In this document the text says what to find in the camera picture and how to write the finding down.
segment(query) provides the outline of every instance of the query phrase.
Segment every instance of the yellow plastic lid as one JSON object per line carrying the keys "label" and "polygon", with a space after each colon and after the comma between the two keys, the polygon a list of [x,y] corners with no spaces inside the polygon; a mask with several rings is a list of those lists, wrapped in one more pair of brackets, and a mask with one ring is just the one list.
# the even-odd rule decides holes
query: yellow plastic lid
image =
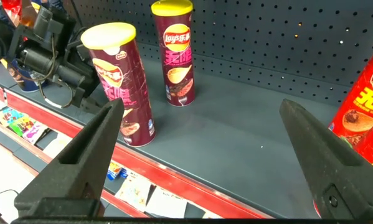
{"label": "yellow plastic lid", "polygon": [[100,24],[87,29],[81,35],[82,44],[91,50],[103,50],[119,47],[131,42],[136,36],[136,29],[125,22]]}
{"label": "yellow plastic lid", "polygon": [[193,10],[189,0],[160,0],[151,6],[151,11],[157,16],[180,16]]}

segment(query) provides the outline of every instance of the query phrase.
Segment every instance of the pegboard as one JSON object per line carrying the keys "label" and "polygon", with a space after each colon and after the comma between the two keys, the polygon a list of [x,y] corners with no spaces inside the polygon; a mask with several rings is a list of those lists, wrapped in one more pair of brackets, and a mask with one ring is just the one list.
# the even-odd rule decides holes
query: pegboard
{"label": "pegboard", "polygon": [[[133,24],[137,41],[154,49],[142,57],[159,62],[155,1],[72,1],[84,26]],[[373,0],[193,3],[198,72],[336,105],[373,54]]]}

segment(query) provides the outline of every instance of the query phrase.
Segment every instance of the red shelf edge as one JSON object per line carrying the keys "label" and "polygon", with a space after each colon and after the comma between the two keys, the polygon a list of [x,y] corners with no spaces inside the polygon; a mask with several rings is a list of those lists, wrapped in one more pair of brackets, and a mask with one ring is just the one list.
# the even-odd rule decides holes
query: red shelf edge
{"label": "red shelf edge", "polygon": [[[83,126],[23,96],[5,89],[8,106],[73,138]],[[242,202],[213,190],[185,175],[152,161],[137,152],[116,144],[113,160],[134,170],[152,183],[192,201],[223,218],[272,218]]]}

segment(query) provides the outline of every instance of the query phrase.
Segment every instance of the lay's chip can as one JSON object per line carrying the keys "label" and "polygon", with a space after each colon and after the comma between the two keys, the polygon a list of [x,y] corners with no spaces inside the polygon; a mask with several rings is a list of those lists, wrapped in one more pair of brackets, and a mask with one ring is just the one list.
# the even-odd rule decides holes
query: lay's chip can
{"label": "lay's chip can", "polygon": [[373,57],[336,113],[329,129],[352,147],[373,127]]}
{"label": "lay's chip can", "polygon": [[191,48],[193,3],[161,0],[151,6],[158,30],[167,101],[186,106],[194,100]]}
{"label": "lay's chip can", "polygon": [[112,22],[86,30],[81,41],[89,49],[100,83],[109,100],[121,98],[124,115],[120,132],[130,146],[149,144],[156,132],[146,75],[131,24]]}

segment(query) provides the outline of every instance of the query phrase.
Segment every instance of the potato chip image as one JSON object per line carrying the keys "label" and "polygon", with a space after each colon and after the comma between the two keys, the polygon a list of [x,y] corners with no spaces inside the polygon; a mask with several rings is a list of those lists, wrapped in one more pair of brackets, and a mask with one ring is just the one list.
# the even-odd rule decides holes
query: potato chip image
{"label": "potato chip image", "polygon": [[171,83],[178,84],[185,78],[191,68],[192,65],[187,68],[172,68],[168,71],[167,77]]}

